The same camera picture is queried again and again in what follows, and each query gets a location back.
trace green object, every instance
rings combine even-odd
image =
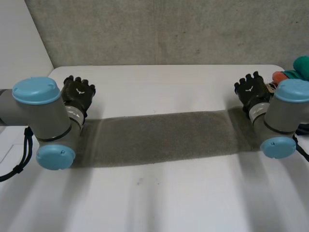
[[[282,71],[282,73],[284,73],[289,79],[300,79],[304,81],[309,80],[309,79],[306,80],[301,74],[299,74],[297,71],[294,70],[286,70]]]
[[[294,61],[293,67],[298,73],[301,74],[302,80],[309,81],[309,57],[308,56],[297,58]]]

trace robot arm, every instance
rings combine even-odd
[[[244,104],[264,154],[277,159],[293,154],[293,135],[300,123],[309,121],[309,82],[282,81],[269,103],[270,93],[263,78],[255,72],[253,78],[249,75],[235,83],[235,92]]]
[[[50,170],[66,169],[75,158],[94,85],[68,77],[60,92],[54,80],[35,77],[0,90],[0,126],[30,126],[40,148],[37,162]]]

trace red object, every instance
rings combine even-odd
[[[284,81],[288,79],[288,77],[282,73],[282,72],[274,72],[273,75],[272,75],[272,80],[274,81],[274,83],[276,83],[277,85],[281,82],[281,81]]]

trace white logo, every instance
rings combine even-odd
[[[83,94],[83,93],[85,93],[85,92],[79,91],[78,89],[76,89],[76,91],[78,92],[78,94]]]
[[[251,92],[251,90],[253,89],[253,86],[250,89],[246,89],[246,92]]]

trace light blue joint cap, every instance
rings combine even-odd
[[[275,96],[284,102],[309,102],[309,82],[298,79],[281,81]]]
[[[43,105],[60,97],[56,82],[48,77],[32,77],[18,82],[13,87],[13,97],[21,103]]]
[[[69,168],[75,159],[75,152],[64,145],[44,145],[37,151],[37,162],[43,168],[59,170]]]
[[[288,137],[274,137],[265,140],[260,148],[267,157],[282,159],[296,151],[296,143]]]

